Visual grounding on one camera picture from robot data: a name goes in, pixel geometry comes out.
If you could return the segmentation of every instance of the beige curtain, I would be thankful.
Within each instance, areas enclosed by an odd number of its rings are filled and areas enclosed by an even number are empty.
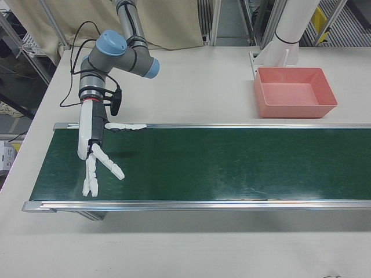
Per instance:
[[[38,0],[5,0],[42,50],[57,64],[58,38]],[[115,7],[110,0],[46,0],[69,43],[78,26],[94,21],[101,31],[121,32]],[[165,49],[202,46],[197,0],[139,0],[138,13],[144,35],[153,45]],[[97,38],[92,24],[81,30],[77,45],[86,38]]]

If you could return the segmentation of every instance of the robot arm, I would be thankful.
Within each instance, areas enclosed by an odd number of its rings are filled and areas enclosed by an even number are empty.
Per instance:
[[[95,175],[96,159],[102,162],[117,178],[125,175],[102,151],[103,129],[112,131],[137,130],[146,125],[110,123],[107,118],[109,102],[111,115],[118,113],[121,104],[121,89],[115,92],[106,89],[106,77],[113,68],[131,72],[145,78],[154,78],[159,71],[159,62],[150,56],[147,42],[141,29],[136,3],[131,0],[112,0],[123,27],[124,37],[113,30],[104,31],[96,41],[91,53],[81,64],[79,98],[82,102],[79,122],[78,156],[86,160],[86,178],[83,195],[91,191],[98,194]]]

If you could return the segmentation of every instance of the plastic bin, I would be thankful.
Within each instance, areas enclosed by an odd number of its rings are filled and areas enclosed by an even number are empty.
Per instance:
[[[254,90],[263,118],[322,118],[337,106],[320,68],[258,68]]]

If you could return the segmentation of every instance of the cable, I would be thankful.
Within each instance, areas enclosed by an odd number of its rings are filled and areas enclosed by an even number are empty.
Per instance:
[[[133,35],[136,36],[136,35],[137,35],[137,30],[136,30],[136,28],[135,28],[135,24],[134,24],[134,20],[133,20],[133,18],[132,18],[132,15],[131,15],[130,12],[129,12],[129,9],[128,9],[128,3],[125,3],[125,4],[124,4],[124,7],[125,7],[126,15],[128,16],[128,19],[129,19],[130,25],[132,26]]]
[[[87,39],[87,40],[85,40],[85,41],[81,44],[81,46],[79,47],[79,50],[77,51],[77,54],[76,54],[76,57],[75,57],[75,61],[74,61],[74,65],[73,65],[72,68],[71,68],[71,72],[72,72],[72,74],[75,72],[76,63],[77,63],[78,57],[79,57],[79,55],[80,55],[80,52],[81,52],[81,49],[83,48],[83,46],[84,46],[85,44],[87,44],[88,42],[95,42],[95,41],[97,41],[97,40],[96,40],[96,39]]]
[[[101,35],[100,31],[99,31],[99,28],[97,26],[97,24],[95,24],[94,22],[90,21],[90,20],[87,20],[87,21],[84,21],[83,23],[81,23],[81,25],[79,26],[79,28],[77,29],[76,31],[76,34],[75,34],[75,37],[74,37],[74,41],[72,43],[72,49],[71,49],[71,55],[70,55],[70,73],[71,73],[71,81],[70,81],[70,89],[68,90],[68,93],[66,95],[66,97],[61,101],[61,103],[59,104],[59,107],[71,107],[71,106],[75,106],[75,105],[79,105],[81,103],[73,103],[73,104],[66,104],[64,105],[63,103],[65,102],[65,100],[70,96],[71,94],[71,90],[72,90],[72,85],[73,85],[73,82],[74,82],[74,79],[73,79],[73,76],[72,76],[72,56],[74,54],[74,48],[75,48],[75,42],[76,42],[76,39],[77,39],[77,35],[79,34],[81,28],[87,24],[87,23],[91,23],[95,26],[95,29],[97,30],[97,33],[99,35]]]
[[[17,135],[16,137],[14,137],[13,139],[10,139],[10,140],[8,141],[8,143],[13,142],[14,140],[17,140],[20,136],[25,135],[27,132],[28,132],[28,130],[26,130],[25,132],[22,132],[21,134],[18,134],[18,135]]]

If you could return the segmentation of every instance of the green conveyor belt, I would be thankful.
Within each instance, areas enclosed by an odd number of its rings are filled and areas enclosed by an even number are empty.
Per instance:
[[[119,181],[97,162],[83,197],[74,129],[56,130],[30,200],[371,200],[370,129],[105,131]]]

